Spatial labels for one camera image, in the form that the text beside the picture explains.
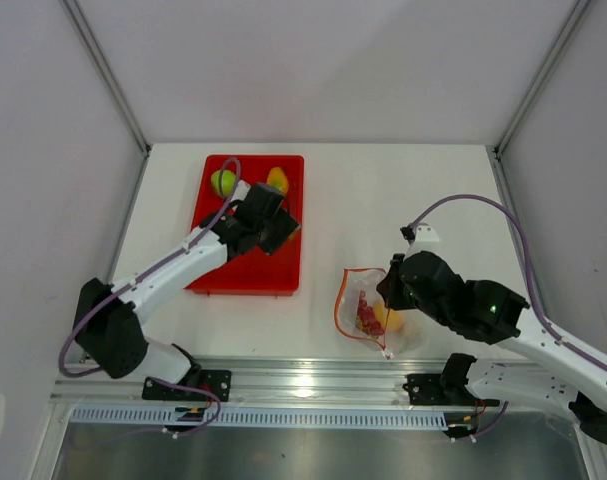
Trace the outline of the yellow green mango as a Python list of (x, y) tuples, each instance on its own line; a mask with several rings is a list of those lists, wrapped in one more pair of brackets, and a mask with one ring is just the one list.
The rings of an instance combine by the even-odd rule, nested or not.
[(290, 187), (289, 180), (281, 167), (273, 167), (269, 171), (266, 183), (270, 187), (279, 190), (283, 195), (288, 194)]

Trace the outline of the green apple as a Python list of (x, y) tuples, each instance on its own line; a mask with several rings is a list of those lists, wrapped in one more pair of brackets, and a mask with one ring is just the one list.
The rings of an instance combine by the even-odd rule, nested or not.
[(211, 187), (220, 198), (227, 198), (233, 194), (236, 181), (236, 174), (227, 169), (217, 170), (210, 177)]

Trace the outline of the orange yellow fruit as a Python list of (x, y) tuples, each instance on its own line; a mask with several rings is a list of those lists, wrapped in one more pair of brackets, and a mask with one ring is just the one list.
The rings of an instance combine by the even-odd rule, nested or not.
[(388, 309), (382, 300), (377, 300), (373, 306), (376, 322), (385, 332), (397, 333), (404, 328), (404, 319), (396, 311)]

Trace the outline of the red plastic tray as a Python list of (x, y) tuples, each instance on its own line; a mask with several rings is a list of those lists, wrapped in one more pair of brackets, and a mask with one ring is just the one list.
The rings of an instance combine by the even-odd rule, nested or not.
[[(191, 226), (196, 227), (207, 215), (223, 204), (212, 187), (211, 177), (219, 170), (227, 154), (206, 157), (197, 191)], [(280, 168), (289, 183), (286, 195), (289, 213), (303, 221), (304, 158), (300, 155), (238, 154), (240, 179), (248, 184), (263, 182), (269, 172)], [(274, 254), (255, 248), (242, 257), (192, 282), (188, 289), (202, 295), (291, 296), (299, 288), (302, 233), (290, 237)]]

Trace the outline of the clear zip top bag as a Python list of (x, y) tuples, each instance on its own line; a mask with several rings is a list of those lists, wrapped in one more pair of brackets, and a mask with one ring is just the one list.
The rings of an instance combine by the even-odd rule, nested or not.
[(417, 350), (424, 335), (413, 311), (399, 312), (386, 306), (376, 290), (385, 276), (381, 268), (344, 269), (335, 300), (334, 325), (344, 337), (392, 360)]

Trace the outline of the red grape bunch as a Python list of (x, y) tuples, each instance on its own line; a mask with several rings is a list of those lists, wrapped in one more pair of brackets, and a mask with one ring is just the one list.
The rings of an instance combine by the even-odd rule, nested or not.
[(372, 296), (368, 297), (365, 291), (359, 292), (355, 325), (360, 332), (378, 339), (385, 334), (385, 331), (381, 329), (374, 317), (373, 306), (376, 301)]

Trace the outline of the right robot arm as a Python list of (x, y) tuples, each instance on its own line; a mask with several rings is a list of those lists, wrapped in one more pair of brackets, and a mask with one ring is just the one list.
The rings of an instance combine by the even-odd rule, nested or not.
[(403, 387), (412, 402), (520, 404), (566, 418), (607, 445), (607, 355), (555, 329), (550, 320), (537, 319), (524, 297), (495, 281), (464, 280), (428, 251), (395, 255), (376, 290), (393, 310), (418, 310), (469, 341), (497, 346), (537, 365), (511, 370), (453, 353), (434, 386), (408, 376)]

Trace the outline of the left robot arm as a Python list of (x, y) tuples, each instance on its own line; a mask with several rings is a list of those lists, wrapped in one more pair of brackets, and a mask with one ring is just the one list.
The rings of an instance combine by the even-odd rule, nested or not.
[(178, 291), (255, 249), (279, 250), (300, 228), (283, 192), (256, 183), (242, 196), (231, 195), (205, 217), (182, 243), (145, 270), (106, 284), (88, 281), (81, 289), (76, 319), (58, 361), (59, 371), (75, 377), (63, 363), (79, 345), (112, 379), (131, 375), (151, 379), (180, 400), (199, 390), (196, 360), (176, 344), (147, 338), (143, 326)]

